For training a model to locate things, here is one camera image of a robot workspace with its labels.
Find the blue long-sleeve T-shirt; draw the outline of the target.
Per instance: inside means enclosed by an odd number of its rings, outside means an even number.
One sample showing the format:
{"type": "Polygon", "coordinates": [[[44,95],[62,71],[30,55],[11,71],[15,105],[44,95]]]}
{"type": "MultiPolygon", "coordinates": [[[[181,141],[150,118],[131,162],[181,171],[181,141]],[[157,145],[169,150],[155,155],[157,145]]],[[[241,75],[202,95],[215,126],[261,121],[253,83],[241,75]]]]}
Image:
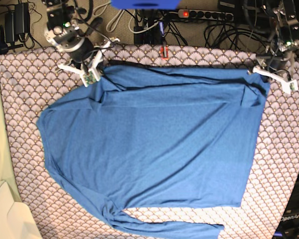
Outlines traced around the blue long-sleeve T-shirt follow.
{"type": "Polygon", "coordinates": [[[239,207],[269,89],[243,69],[109,66],[41,113],[45,167],[117,230],[215,239],[223,225],[145,223],[124,209],[239,207]]]}

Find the white plastic bin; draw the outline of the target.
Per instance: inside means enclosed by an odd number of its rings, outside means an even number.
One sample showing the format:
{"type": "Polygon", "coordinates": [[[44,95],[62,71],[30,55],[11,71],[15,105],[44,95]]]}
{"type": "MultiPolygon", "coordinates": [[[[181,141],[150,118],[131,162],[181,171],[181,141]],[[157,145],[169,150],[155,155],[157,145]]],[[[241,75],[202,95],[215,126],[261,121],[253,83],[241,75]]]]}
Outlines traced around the white plastic bin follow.
{"type": "Polygon", "coordinates": [[[9,185],[0,181],[0,239],[40,239],[29,207],[14,200],[9,185]]]}

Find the white power strip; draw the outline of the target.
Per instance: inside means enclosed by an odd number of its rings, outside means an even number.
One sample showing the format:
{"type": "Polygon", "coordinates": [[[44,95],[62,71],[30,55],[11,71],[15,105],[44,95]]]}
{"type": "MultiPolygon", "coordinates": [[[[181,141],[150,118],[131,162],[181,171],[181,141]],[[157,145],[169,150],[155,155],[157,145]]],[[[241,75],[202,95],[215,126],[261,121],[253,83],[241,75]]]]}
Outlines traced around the white power strip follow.
{"type": "Polygon", "coordinates": [[[179,9],[176,11],[179,18],[213,20],[213,21],[234,21],[234,15],[227,12],[179,9]]]}

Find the blue box overhead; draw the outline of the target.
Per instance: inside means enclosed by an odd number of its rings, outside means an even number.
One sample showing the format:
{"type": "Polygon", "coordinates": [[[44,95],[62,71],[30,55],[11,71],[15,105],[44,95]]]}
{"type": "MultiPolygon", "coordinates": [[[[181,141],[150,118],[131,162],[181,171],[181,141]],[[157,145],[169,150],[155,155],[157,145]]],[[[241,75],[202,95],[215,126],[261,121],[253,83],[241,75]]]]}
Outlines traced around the blue box overhead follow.
{"type": "Polygon", "coordinates": [[[118,9],[176,9],[180,0],[112,0],[118,9]]]}

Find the fan-patterned tablecloth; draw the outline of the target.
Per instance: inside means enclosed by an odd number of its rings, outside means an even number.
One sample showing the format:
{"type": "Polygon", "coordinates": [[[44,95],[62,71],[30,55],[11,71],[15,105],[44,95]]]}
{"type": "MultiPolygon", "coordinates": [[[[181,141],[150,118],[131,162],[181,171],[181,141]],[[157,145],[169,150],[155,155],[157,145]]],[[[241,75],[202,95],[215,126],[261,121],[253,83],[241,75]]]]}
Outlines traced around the fan-patterned tablecloth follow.
{"type": "MultiPolygon", "coordinates": [[[[248,68],[253,53],[170,46],[168,59],[152,45],[118,45],[108,60],[151,66],[248,68]]],[[[20,199],[29,207],[44,239],[131,239],[88,214],[49,176],[36,127],[41,111],[81,84],[57,71],[68,56],[52,47],[0,56],[0,92],[13,176],[20,199]]],[[[293,65],[299,86],[299,62],[293,65]]],[[[299,174],[299,89],[288,95],[271,82],[257,139],[254,163],[238,208],[136,208],[128,215],[145,222],[223,223],[222,239],[270,239],[282,220],[299,174]]]]}

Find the black power adapter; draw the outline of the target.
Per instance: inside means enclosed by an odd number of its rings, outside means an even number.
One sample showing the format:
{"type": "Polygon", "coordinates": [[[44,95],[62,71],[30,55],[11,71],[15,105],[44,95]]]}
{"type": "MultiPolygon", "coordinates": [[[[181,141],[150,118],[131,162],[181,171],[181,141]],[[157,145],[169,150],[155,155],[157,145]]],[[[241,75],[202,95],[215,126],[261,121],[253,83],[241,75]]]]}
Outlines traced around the black power adapter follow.
{"type": "Polygon", "coordinates": [[[20,2],[14,6],[13,11],[8,11],[4,16],[5,40],[15,43],[25,41],[26,34],[30,33],[29,3],[20,2]]]}

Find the orange black table clamp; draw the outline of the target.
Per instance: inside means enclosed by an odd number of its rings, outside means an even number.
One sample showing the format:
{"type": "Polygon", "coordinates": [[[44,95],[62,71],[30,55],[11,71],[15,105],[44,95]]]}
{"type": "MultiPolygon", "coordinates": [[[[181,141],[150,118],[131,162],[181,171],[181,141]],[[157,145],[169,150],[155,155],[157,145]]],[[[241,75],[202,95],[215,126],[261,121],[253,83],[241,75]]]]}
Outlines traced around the orange black table clamp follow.
{"type": "Polygon", "coordinates": [[[169,59],[169,56],[168,56],[168,46],[167,45],[162,46],[160,48],[159,53],[160,53],[160,57],[161,57],[162,60],[168,60],[169,59]]]}

